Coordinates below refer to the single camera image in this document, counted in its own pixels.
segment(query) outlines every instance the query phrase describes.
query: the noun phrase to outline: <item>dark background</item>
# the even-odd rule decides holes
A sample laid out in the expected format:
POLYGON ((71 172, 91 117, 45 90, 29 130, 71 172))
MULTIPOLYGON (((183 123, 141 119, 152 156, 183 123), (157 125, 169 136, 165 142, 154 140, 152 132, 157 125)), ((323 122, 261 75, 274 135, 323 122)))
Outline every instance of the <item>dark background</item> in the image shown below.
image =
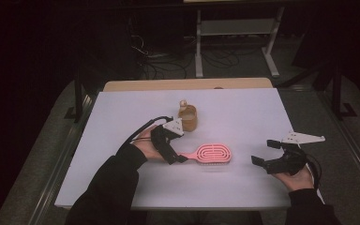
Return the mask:
MULTIPOLYGON (((166 37, 160 41, 163 45, 182 44, 182 33, 192 33, 195 27, 191 14, 137 14, 136 19, 142 19, 137 32, 154 39, 160 30, 166 37), (163 16, 168 19, 159 27, 163 16), (168 22, 177 25, 171 29, 168 22)), ((336 57, 343 75, 360 88, 360 1, 287 7, 280 33, 306 34, 296 66, 310 68, 336 57)), ((127 17, 122 15, 72 15, 57 11, 51 0, 0 1, 0 207, 55 100, 77 71, 91 94, 108 80, 138 79, 140 56, 130 49, 130 41, 127 17)))

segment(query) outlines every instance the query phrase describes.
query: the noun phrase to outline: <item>table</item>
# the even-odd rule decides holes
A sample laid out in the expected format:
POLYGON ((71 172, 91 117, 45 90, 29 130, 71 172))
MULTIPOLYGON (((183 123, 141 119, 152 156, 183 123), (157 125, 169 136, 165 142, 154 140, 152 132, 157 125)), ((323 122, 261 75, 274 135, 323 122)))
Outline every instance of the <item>table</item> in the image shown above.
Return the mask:
POLYGON ((280 157, 282 151, 267 147, 265 141, 281 140, 292 131, 292 125, 277 89, 267 79, 248 78, 107 83, 97 97, 55 205, 71 207, 99 166, 134 130, 152 118, 176 116, 182 98, 197 107, 199 124, 193 132, 173 140, 173 149, 190 152, 203 143, 224 143, 232 150, 232 161, 220 166, 202 166, 190 160, 173 165, 148 161, 139 169, 132 209, 261 210, 289 206, 287 189, 264 169, 252 165, 250 156, 280 157), (201 89, 196 89, 198 83, 203 83, 201 89), (250 88, 252 83, 258 88, 250 88), (218 86, 227 89, 211 89, 218 86), (129 116, 128 112, 140 113, 129 116))

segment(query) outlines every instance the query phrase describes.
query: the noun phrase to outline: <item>floor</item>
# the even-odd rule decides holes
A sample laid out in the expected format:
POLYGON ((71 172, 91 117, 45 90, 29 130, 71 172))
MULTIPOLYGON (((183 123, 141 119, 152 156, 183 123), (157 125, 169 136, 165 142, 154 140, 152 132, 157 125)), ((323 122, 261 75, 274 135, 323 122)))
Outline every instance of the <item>floor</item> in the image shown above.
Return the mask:
MULTIPOLYGON (((280 76, 272 78, 260 51, 266 37, 224 37, 207 39, 202 46, 204 78, 267 77, 273 85, 288 81, 304 71, 292 60, 300 37, 279 37, 272 51, 280 76)), ((170 55, 148 58, 142 79, 191 79, 195 65, 193 53, 184 58, 170 55)), ((306 146, 323 168, 320 188, 326 203, 335 206, 343 224, 360 224, 360 92, 349 80, 342 80, 342 103, 350 103, 357 116, 336 119, 330 110, 332 94, 311 88, 315 74, 290 88, 278 89, 294 130, 323 135, 326 142, 306 146)), ((84 116, 79 123, 66 118, 74 107, 73 82, 56 100, 21 174, 0 211, 0 224, 63 224, 67 210, 53 205, 65 177, 71 156, 80 139, 84 116)), ((90 113, 93 99, 84 100, 84 114, 90 113)), ((284 224, 285 209, 263 211, 266 225, 284 224)))

